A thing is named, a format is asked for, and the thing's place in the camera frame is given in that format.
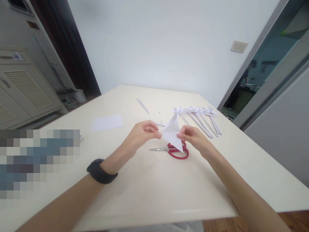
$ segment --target cabinet handle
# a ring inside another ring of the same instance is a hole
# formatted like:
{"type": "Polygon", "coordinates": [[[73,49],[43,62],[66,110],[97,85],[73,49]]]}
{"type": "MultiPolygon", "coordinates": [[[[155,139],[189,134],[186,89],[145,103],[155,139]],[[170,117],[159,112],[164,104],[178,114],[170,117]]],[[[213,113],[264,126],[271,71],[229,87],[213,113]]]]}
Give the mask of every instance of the cabinet handle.
{"type": "Polygon", "coordinates": [[[1,59],[13,59],[14,57],[12,56],[0,56],[1,59]]]}
{"type": "Polygon", "coordinates": [[[2,80],[2,82],[3,82],[4,84],[6,84],[6,86],[7,86],[8,88],[10,88],[9,83],[8,83],[8,82],[6,82],[6,80],[3,80],[1,77],[0,77],[0,79],[2,80]]]}

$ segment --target scissor handle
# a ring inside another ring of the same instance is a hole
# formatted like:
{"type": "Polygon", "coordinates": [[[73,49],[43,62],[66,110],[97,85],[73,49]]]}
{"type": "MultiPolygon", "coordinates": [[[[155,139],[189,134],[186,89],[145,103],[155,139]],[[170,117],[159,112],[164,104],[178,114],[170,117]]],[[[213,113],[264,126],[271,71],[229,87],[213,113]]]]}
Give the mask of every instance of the scissor handle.
{"type": "Polygon", "coordinates": [[[179,160],[180,160],[180,159],[181,159],[181,160],[184,160],[184,159],[188,158],[188,156],[189,156],[189,151],[188,151],[188,149],[186,149],[186,148],[183,149],[183,151],[187,152],[187,156],[185,156],[185,157],[178,157],[178,156],[175,156],[175,155],[172,154],[173,152],[178,152],[178,151],[179,151],[178,149],[170,149],[170,150],[168,151],[168,153],[169,153],[171,156],[173,156],[174,158],[179,159],[179,160]]]}
{"type": "MultiPolygon", "coordinates": [[[[184,144],[183,148],[186,148],[187,147],[186,143],[183,140],[181,140],[181,142],[184,144]]],[[[168,148],[174,148],[174,146],[171,143],[169,143],[167,146],[168,148]]]]}

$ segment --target hand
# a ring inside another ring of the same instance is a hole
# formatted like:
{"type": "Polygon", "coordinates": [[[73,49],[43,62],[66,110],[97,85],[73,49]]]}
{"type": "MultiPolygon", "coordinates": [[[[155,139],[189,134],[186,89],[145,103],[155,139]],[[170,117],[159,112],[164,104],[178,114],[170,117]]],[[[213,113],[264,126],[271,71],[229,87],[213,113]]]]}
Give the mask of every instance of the hand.
{"type": "Polygon", "coordinates": [[[184,125],[177,137],[191,143],[205,159],[218,153],[213,144],[196,127],[184,125]]]}
{"type": "Polygon", "coordinates": [[[153,121],[148,120],[137,123],[121,144],[121,147],[129,152],[129,156],[133,157],[137,149],[148,140],[160,139],[162,137],[162,134],[158,130],[158,126],[153,121]]]}

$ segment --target floor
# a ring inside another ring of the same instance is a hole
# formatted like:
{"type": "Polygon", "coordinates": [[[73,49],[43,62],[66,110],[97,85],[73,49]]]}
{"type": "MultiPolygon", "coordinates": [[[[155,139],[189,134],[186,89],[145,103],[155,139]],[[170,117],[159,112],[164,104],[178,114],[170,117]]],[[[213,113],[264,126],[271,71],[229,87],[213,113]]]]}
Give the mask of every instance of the floor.
{"type": "MultiPolygon", "coordinates": [[[[309,232],[309,210],[280,213],[292,232],[309,232]]],[[[240,217],[203,221],[205,232],[249,232],[240,217]]]]}

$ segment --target red scissors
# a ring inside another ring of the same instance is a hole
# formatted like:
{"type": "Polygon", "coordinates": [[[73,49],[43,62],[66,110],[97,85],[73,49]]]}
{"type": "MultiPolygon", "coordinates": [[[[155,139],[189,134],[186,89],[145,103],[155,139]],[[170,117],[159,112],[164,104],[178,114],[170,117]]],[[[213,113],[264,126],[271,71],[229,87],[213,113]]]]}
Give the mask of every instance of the red scissors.
{"type": "Polygon", "coordinates": [[[181,140],[181,142],[183,143],[183,151],[187,152],[187,156],[186,157],[178,157],[178,156],[175,156],[173,155],[172,153],[173,152],[178,152],[179,150],[178,149],[170,149],[170,148],[175,148],[172,144],[168,144],[166,148],[154,148],[154,149],[149,149],[149,150],[164,150],[164,151],[167,151],[171,156],[173,156],[174,158],[176,159],[181,159],[181,160],[184,160],[186,158],[188,158],[189,156],[189,151],[188,149],[186,148],[187,145],[184,141],[181,140]]]}

